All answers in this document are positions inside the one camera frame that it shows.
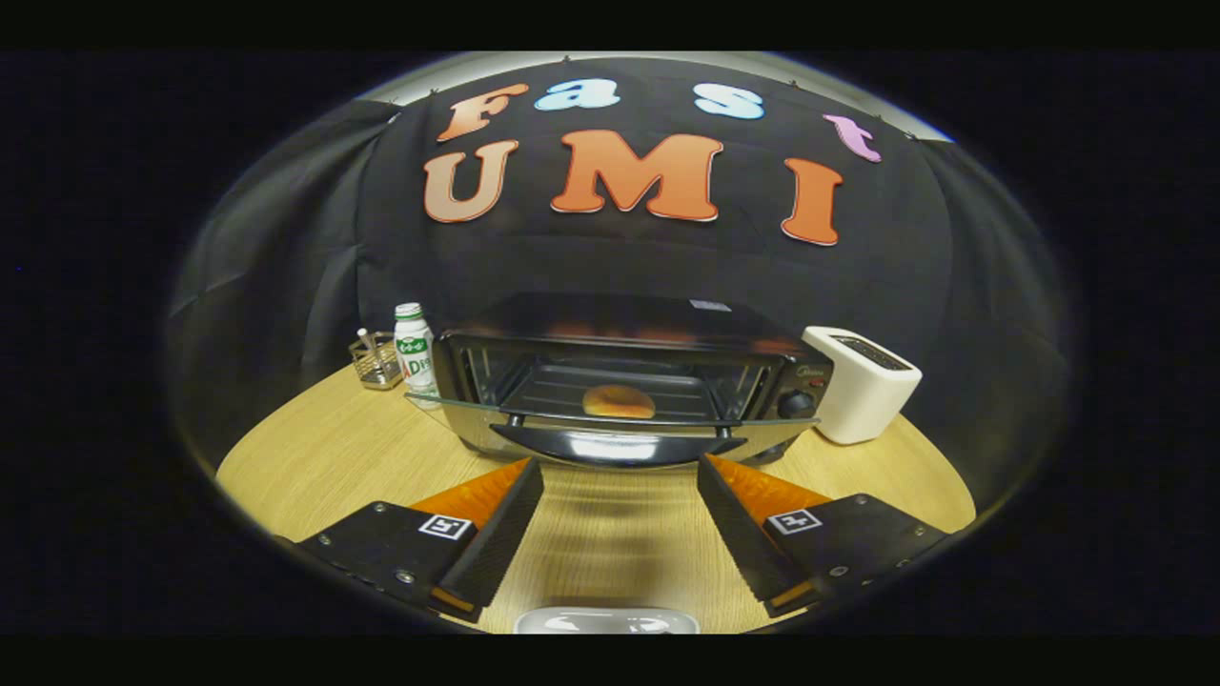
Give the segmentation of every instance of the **metal wire basket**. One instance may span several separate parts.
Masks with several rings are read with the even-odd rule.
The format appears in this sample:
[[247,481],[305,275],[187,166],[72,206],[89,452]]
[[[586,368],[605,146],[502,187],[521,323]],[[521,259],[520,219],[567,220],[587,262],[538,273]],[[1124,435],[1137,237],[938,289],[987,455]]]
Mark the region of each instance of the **metal wire basket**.
[[394,333],[378,331],[370,334],[370,337],[377,348],[377,359],[381,360],[381,369],[377,369],[377,360],[373,359],[372,353],[368,352],[368,348],[361,341],[348,345],[348,350],[351,353],[351,366],[356,367],[356,375],[360,376],[360,383],[365,388],[389,391],[398,386],[399,381],[403,381],[403,370],[399,367],[398,356],[394,354]]

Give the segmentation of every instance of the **plastic bottle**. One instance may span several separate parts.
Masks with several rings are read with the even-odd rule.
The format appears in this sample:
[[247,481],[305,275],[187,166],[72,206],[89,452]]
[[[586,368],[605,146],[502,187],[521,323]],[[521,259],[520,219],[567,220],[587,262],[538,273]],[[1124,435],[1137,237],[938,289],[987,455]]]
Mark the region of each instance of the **plastic bottle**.
[[[418,303],[404,303],[394,308],[394,353],[403,369],[403,381],[411,393],[438,397],[436,376],[432,372],[432,330],[423,321],[423,308]],[[421,410],[440,406],[432,400],[411,398]]]

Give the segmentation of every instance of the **round table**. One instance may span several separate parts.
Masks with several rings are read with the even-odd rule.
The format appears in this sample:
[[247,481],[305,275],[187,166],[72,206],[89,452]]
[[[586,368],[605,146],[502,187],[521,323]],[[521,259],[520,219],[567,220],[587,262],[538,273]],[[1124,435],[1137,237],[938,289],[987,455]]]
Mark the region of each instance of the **round table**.
[[[410,505],[504,461],[462,446],[404,386],[373,391],[350,367],[293,398],[233,447],[220,486],[270,533],[301,541],[373,500]],[[545,491],[477,624],[510,634],[554,605],[665,608],[706,634],[781,621],[750,593],[695,489],[695,464],[600,471],[542,460]],[[830,498],[871,493],[947,533],[975,519],[966,485],[899,416],[878,438],[836,446],[805,431],[762,471]]]

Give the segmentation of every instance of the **bread roll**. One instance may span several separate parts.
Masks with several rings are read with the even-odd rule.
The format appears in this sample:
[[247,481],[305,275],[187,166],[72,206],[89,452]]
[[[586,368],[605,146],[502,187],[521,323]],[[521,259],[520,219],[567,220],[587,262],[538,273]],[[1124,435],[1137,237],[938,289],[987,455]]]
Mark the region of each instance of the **bread roll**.
[[594,386],[584,392],[584,414],[653,419],[656,405],[643,391],[628,386]]

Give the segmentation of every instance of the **oven control knob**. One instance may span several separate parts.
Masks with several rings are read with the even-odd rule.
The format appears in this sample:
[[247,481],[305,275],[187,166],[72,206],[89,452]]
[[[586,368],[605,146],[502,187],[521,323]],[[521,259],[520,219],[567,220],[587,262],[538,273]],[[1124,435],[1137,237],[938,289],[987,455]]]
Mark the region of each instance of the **oven control knob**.
[[817,411],[817,402],[809,393],[793,391],[780,398],[778,411],[783,419],[809,419]]

